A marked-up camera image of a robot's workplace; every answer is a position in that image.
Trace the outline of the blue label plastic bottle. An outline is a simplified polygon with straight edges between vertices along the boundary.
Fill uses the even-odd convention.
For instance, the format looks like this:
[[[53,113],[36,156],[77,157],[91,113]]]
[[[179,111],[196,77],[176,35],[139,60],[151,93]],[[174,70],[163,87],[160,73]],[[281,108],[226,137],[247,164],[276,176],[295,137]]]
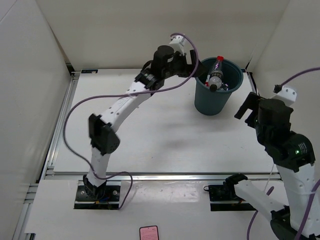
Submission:
[[[222,82],[220,89],[223,90],[223,91],[228,91],[230,88],[229,88],[229,85],[227,83]]]

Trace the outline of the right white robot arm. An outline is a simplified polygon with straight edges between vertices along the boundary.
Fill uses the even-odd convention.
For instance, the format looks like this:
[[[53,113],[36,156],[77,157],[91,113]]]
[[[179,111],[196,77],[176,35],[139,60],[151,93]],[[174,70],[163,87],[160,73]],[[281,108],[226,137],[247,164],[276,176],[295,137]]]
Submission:
[[[249,93],[235,114],[255,129],[257,141],[272,158],[283,182],[288,205],[271,198],[242,174],[225,179],[224,193],[230,200],[248,202],[270,223],[279,240],[316,240],[320,237],[320,186],[315,181],[315,154],[311,141],[291,130],[294,111],[284,101]]]

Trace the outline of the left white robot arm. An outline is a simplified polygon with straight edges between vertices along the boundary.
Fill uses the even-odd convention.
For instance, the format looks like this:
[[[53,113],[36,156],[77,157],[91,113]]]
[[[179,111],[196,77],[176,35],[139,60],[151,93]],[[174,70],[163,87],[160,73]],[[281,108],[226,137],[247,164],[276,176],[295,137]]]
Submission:
[[[196,59],[196,52],[190,51],[191,63],[187,63],[184,53],[175,51],[168,45],[161,45],[153,59],[144,64],[140,73],[126,91],[127,96],[119,98],[100,115],[91,114],[88,118],[88,130],[91,144],[91,167],[84,175],[86,193],[93,200],[105,196],[106,170],[111,154],[119,147],[120,139],[116,132],[125,119],[148,100],[154,91],[163,87],[165,79],[173,76],[181,78],[199,77],[207,69]]]

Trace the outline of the black label plastic bottle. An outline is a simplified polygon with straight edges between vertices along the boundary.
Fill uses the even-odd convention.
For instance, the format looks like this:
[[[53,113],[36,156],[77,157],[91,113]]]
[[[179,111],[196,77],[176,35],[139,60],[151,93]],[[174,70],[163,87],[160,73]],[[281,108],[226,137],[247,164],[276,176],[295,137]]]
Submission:
[[[216,92],[223,84],[223,72],[220,70],[213,71],[207,77],[207,85],[211,92]]]

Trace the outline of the red label plastic bottle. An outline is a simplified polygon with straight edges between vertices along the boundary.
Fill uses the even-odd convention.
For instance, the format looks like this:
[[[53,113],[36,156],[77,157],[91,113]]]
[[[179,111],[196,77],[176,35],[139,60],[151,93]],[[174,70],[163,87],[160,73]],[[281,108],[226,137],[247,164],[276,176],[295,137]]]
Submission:
[[[224,61],[224,57],[223,56],[217,56],[216,57],[216,61],[214,63],[214,65],[212,66],[212,71],[213,72],[217,72],[217,71],[222,71],[222,62]]]

